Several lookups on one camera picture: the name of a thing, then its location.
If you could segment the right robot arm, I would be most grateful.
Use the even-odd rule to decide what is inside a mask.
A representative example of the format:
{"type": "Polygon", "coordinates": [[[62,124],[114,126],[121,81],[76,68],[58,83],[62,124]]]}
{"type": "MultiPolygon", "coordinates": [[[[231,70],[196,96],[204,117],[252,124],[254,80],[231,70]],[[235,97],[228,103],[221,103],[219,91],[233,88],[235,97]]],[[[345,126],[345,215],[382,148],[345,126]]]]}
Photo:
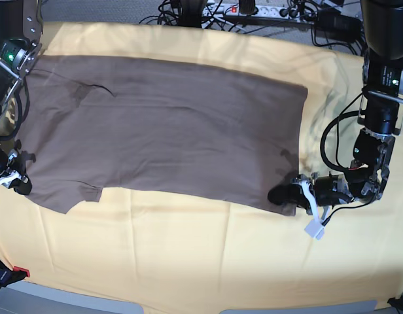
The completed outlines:
{"type": "MultiPolygon", "coordinates": [[[[37,62],[42,48],[42,1],[0,1],[0,120],[15,100],[15,127],[8,135],[0,135],[0,143],[14,139],[27,118],[30,99],[27,76],[37,62]]],[[[32,183],[21,164],[19,148],[8,154],[0,147],[0,185],[28,195],[32,183]]]]}

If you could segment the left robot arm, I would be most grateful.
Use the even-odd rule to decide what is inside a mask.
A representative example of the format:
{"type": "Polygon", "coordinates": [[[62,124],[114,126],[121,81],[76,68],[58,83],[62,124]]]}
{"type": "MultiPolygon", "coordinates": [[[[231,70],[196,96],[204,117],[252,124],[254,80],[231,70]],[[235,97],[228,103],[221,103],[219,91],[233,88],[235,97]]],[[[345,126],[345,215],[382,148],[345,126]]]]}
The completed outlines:
{"type": "Polygon", "coordinates": [[[268,192],[275,205],[292,204],[312,212],[314,207],[360,208],[379,200],[389,179],[400,106],[403,105],[403,1],[361,1],[364,38],[363,87],[357,111],[343,110],[324,129],[320,140],[323,162],[337,175],[299,175],[268,192]],[[346,118],[362,126],[349,167],[331,162],[325,150],[333,128],[346,118]]]}

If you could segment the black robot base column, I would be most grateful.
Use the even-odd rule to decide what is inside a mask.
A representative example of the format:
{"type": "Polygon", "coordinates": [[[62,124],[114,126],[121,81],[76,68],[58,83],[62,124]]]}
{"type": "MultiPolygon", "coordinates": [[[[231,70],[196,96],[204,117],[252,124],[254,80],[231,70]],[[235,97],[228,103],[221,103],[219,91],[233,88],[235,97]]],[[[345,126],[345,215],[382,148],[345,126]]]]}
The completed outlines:
{"type": "Polygon", "coordinates": [[[181,13],[179,14],[178,26],[202,27],[202,12],[206,6],[204,0],[180,0],[181,13]]]}

